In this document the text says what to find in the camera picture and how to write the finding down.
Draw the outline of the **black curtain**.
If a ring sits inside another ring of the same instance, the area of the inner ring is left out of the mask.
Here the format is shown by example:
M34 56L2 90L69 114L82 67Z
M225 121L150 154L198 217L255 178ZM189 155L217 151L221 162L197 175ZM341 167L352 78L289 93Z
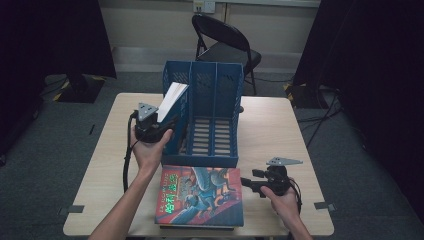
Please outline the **black curtain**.
M424 223L424 0L320 0L294 82L339 90Z
M116 76L99 0L0 0L0 156L58 74Z

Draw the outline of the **white wall socket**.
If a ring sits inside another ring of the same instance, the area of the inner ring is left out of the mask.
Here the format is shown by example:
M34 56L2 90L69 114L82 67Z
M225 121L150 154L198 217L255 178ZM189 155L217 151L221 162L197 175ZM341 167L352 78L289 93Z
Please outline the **white wall socket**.
M216 3L207 0L193 0L193 11L195 13L214 14Z

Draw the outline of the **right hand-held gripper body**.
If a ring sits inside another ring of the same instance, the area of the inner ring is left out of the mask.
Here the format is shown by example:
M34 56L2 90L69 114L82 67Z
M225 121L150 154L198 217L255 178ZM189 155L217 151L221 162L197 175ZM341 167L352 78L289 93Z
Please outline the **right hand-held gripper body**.
M268 179L269 188L277 195L283 196L289 188L295 188L297 183L288 177L287 165L302 164L301 160L273 157L267 162L265 177Z

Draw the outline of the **black folding chair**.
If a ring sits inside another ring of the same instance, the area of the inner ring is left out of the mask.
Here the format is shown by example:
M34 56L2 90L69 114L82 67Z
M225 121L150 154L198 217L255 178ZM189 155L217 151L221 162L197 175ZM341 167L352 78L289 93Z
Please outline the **black folding chair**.
M250 47L249 41L236 27L204 14L195 14L192 25L197 34L196 61L241 63L245 80L257 94L254 68L259 65L262 55Z

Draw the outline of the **black stand base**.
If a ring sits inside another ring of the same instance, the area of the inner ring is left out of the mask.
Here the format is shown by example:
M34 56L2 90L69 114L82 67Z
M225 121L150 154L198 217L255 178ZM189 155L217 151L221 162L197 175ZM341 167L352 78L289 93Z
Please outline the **black stand base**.
M65 83L53 100L68 103L94 103L104 83L103 77L67 74Z
M313 90L307 85L287 84L284 91L295 109L328 109L329 106L320 90Z

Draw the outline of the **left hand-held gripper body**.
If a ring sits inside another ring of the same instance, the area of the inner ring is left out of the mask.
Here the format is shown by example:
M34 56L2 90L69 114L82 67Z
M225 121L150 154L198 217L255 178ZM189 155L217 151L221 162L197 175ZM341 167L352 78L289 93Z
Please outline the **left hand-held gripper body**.
M167 129L158 122L158 107L140 103L135 125L136 139L145 143L159 142Z

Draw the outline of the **blue plastic file rack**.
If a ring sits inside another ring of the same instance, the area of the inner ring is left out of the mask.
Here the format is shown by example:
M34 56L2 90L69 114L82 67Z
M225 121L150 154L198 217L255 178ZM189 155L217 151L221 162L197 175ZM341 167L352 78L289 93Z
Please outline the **blue plastic file rack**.
M174 136L164 165L230 167L238 163L237 129L243 92L243 67L237 63L168 61L163 91L173 82L188 89L172 108Z

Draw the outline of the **red illustrated book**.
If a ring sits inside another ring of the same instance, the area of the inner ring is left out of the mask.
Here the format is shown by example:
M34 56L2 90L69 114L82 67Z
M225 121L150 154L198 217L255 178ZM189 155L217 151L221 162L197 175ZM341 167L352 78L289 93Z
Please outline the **red illustrated book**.
M161 227L242 227L240 170L164 165L155 214Z

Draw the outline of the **person's left hand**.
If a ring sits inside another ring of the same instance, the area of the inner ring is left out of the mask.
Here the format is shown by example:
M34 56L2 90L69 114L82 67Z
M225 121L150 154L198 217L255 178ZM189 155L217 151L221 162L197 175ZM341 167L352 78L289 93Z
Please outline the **person's left hand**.
M156 172L161 161L162 151L172 135L173 130L168 129L158 142L145 143L138 141L135 136L135 128L131 129L130 146L141 175L153 175Z

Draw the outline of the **grey tape strip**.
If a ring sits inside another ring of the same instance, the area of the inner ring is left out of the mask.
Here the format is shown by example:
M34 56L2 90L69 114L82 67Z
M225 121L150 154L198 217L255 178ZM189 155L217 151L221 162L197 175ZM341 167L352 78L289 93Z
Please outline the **grey tape strip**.
M68 207L62 207L59 209L58 214L67 216L69 213L82 213L84 210L83 205L71 205Z
M315 202L314 207L317 210L327 209L329 212L336 210L336 206L333 203L327 203L327 202Z

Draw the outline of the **blue book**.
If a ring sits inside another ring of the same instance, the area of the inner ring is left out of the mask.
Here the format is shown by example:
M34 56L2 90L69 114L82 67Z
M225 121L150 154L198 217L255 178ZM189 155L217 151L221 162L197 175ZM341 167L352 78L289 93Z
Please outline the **blue book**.
M158 110L158 122L177 118L174 129L181 130L187 122L189 85L172 82Z

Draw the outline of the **person's right hand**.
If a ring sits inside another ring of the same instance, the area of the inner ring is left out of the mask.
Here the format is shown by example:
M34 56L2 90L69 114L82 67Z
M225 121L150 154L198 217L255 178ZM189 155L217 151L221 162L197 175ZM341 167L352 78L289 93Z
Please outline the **person's right hand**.
M300 226L302 221L298 211L296 194L292 188L289 188L283 196L276 195L266 186L262 186L261 191L270 199L272 208L289 230L293 231Z

